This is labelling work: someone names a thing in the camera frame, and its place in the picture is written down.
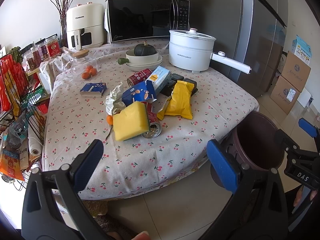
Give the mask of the person's right hand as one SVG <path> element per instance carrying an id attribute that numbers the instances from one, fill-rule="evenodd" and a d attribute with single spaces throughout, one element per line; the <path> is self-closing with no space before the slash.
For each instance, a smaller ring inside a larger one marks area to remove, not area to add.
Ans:
<path id="1" fill-rule="evenodd" d="M 300 189 L 298 190 L 297 194 L 296 194 L 296 198 L 295 198 L 295 201 L 293 203 L 293 206 L 296 207 L 302 200 L 302 194 L 303 194 L 303 189 L 304 189 L 304 186 L 301 186 Z M 310 193 L 310 200 L 312 201 L 313 198 L 315 198 L 315 196 L 317 195 L 318 191 L 315 190 L 315 191 L 312 191 Z"/>

